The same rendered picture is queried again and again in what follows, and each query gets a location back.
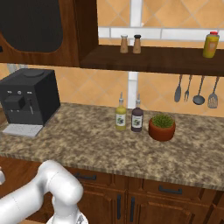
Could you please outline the hanging grey fork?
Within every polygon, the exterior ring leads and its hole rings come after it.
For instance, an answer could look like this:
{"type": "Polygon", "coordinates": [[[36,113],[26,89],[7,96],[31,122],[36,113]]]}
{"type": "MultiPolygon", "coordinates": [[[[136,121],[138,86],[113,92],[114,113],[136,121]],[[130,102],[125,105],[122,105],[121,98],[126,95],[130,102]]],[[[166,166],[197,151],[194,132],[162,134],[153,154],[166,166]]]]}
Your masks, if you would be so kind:
{"type": "Polygon", "coordinates": [[[190,85],[191,85],[192,77],[193,77],[192,75],[189,76],[189,81],[188,81],[187,90],[185,91],[185,99],[184,99],[185,102],[188,101],[188,97],[189,97],[189,89],[190,89],[190,85]]]}

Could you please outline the dark vinegar bottle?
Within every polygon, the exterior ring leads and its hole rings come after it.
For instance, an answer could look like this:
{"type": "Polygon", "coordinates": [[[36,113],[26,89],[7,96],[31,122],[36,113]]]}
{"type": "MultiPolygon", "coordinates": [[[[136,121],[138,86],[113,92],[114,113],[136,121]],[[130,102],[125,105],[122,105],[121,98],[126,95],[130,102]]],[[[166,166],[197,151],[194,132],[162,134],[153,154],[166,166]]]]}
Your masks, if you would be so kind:
{"type": "Polygon", "coordinates": [[[141,132],[144,120],[144,111],[140,108],[140,95],[136,98],[136,107],[132,110],[131,114],[131,130],[133,132],[141,132]]]}

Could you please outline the dark wooden shelf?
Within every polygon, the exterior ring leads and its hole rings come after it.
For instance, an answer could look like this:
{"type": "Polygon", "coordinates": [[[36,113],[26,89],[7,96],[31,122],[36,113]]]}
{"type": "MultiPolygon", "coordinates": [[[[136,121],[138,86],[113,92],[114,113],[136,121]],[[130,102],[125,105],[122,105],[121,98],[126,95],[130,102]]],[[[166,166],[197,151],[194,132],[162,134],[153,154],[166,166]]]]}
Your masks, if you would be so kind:
{"type": "Polygon", "coordinates": [[[140,54],[120,53],[118,45],[98,45],[81,62],[82,68],[160,74],[224,77],[224,50],[206,59],[201,48],[142,46],[140,54]]]}

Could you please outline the wooden drawer front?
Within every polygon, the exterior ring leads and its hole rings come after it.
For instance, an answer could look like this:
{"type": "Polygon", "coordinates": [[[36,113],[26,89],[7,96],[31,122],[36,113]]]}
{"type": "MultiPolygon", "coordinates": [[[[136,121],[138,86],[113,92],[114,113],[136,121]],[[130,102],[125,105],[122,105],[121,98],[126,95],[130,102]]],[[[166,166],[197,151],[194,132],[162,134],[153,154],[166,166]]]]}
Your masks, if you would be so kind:
{"type": "Polygon", "coordinates": [[[79,172],[81,175],[92,176],[96,175],[96,180],[85,180],[77,178],[82,184],[91,184],[95,186],[103,186],[117,190],[125,190],[128,188],[128,178],[123,175],[110,174],[99,171],[89,171],[77,168],[66,168],[73,175],[79,172]]]}
{"type": "Polygon", "coordinates": [[[223,191],[148,179],[142,180],[142,189],[147,193],[164,195],[166,197],[173,197],[207,205],[215,204],[216,206],[221,203],[221,205],[224,206],[223,191]]]}

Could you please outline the potted green plant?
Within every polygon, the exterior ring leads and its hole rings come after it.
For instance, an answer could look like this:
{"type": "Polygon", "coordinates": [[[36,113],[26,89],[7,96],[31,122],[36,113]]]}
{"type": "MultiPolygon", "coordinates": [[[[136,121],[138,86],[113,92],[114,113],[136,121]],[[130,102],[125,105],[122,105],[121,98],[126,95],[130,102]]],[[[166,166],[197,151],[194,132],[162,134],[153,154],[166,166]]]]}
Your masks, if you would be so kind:
{"type": "Polygon", "coordinates": [[[176,123],[169,115],[157,114],[149,120],[149,135],[159,142],[171,140],[174,136],[175,128],[176,123]]]}

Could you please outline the pepper shaker with black cap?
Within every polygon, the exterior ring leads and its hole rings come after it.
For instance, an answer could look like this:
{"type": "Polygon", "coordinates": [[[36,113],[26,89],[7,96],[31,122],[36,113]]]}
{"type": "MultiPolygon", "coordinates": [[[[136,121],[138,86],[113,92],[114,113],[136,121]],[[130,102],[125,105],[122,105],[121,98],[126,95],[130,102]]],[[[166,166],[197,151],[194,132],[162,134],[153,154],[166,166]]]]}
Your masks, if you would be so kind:
{"type": "Polygon", "coordinates": [[[135,41],[134,41],[134,46],[133,46],[133,53],[140,53],[141,52],[141,35],[140,34],[136,34],[134,36],[135,41]]]}

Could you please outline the black coffee machine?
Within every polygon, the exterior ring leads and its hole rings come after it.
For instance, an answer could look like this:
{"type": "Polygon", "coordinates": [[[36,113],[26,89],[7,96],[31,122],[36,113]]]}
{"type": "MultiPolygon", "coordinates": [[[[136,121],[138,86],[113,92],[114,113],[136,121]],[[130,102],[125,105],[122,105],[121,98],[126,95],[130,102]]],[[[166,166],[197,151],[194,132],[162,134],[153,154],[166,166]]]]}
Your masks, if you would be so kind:
{"type": "Polygon", "coordinates": [[[60,108],[55,72],[17,70],[0,80],[0,103],[9,124],[4,134],[35,137],[60,108]]]}

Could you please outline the hanging grey spoon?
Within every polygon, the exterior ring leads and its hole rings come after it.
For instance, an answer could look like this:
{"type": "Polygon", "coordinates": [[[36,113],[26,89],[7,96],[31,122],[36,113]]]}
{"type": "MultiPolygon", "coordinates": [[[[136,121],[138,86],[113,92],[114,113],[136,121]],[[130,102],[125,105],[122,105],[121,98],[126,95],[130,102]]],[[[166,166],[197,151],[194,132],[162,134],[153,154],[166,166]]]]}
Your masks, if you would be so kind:
{"type": "Polygon", "coordinates": [[[182,81],[182,74],[179,76],[179,81],[178,81],[178,86],[176,88],[175,91],[175,95],[174,95],[174,101],[175,102],[179,102],[180,97],[181,97],[181,81],[182,81]]]}

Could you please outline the yellow oil bottle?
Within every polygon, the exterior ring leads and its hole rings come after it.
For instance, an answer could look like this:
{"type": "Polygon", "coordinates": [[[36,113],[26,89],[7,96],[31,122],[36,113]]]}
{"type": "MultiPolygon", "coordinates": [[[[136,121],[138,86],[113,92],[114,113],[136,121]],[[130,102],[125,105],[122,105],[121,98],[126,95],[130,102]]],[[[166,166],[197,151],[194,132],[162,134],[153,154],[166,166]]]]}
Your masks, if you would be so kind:
{"type": "Polygon", "coordinates": [[[117,130],[126,129],[126,108],[123,105],[123,95],[120,94],[119,106],[115,110],[115,128],[117,130]]]}

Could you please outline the wooden base cupboard door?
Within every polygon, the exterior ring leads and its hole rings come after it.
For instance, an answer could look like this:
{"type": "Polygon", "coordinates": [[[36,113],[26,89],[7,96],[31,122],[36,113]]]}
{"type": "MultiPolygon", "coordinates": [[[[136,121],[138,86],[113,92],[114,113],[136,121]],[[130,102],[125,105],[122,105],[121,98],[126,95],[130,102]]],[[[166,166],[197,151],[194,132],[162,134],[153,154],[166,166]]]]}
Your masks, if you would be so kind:
{"type": "Polygon", "coordinates": [[[128,197],[127,224],[205,224],[208,210],[207,205],[132,192],[128,197]],[[133,222],[131,197],[135,197],[133,222]]]}
{"type": "Polygon", "coordinates": [[[78,203],[89,224],[126,224],[126,192],[93,185],[84,185],[78,203]],[[117,194],[121,194],[121,219],[117,219],[117,194]]]}

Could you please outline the hanging grey slotted spatula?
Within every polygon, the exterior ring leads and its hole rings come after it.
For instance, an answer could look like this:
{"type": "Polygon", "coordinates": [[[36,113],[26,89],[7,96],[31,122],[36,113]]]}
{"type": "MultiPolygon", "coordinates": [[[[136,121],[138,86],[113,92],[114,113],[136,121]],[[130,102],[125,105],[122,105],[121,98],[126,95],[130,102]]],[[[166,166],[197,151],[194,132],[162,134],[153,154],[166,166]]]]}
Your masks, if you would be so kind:
{"type": "Polygon", "coordinates": [[[218,81],[219,81],[219,76],[216,77],[216,81],[213,87],[213,92],[208,96],[208,100],[207,100],[207,106],[210,109],[216,109],[218,107],[218,96],[215,93],[218,81]]]}

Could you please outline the wooden wall cupboard door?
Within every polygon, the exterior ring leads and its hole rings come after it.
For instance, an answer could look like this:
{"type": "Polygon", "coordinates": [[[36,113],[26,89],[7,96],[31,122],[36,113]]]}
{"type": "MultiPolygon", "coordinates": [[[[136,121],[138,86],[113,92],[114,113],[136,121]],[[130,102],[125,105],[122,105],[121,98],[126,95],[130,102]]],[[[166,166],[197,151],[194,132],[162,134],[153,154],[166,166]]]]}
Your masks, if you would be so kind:
{"type": "Polygon", "coordinates": [[[77,67],[74,0],[0,0],[0,63],[77,67]]]}

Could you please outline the yellow mustard bottle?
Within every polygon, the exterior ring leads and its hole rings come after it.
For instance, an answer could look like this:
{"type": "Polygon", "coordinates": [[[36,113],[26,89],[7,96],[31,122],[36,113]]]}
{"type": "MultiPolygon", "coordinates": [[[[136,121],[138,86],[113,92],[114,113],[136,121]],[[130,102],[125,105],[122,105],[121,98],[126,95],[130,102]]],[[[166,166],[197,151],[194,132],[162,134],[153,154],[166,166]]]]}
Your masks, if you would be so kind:
{"type": "Polygon", "coordinates": [[[217,31],[211,31],[206,35],[206,40],[203,49],[203,57],[211,59],[216,52],[220,36],[217,31]]]}

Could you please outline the salt shaker with white cap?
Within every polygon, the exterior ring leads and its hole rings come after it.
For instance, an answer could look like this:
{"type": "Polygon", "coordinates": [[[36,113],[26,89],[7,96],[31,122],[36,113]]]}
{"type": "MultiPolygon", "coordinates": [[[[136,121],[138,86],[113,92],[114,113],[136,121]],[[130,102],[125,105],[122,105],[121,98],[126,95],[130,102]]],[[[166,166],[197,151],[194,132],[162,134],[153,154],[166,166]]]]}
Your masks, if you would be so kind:
{"type": "Polygon", "coordinates": [[[120,53],[127,53],[128,52],[128,36],[122,35],[121,36],[121,47],[120,47],[120,53]]]}

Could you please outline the hanging grey ladle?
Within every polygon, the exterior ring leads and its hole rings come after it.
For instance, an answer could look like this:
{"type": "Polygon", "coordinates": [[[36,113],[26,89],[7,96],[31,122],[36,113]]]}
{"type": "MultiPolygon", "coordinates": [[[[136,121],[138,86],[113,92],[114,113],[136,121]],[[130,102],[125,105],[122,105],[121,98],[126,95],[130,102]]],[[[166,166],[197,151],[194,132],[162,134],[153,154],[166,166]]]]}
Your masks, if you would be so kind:
{"type": "MultiPolygon", "coordinates": [[[[201,77],[201,81],[199,84],[199,87],[202,88],[202,84],[203,84],[203,80],[204,80],[205,76],[201,77]]],[[[196,105],[202,105],[205,102],[205,98],[200,94],[201,89],[199,89],[199,92],[197,95],[195,95],[192,98],[192,101],[196,104],[196,105]]]]}

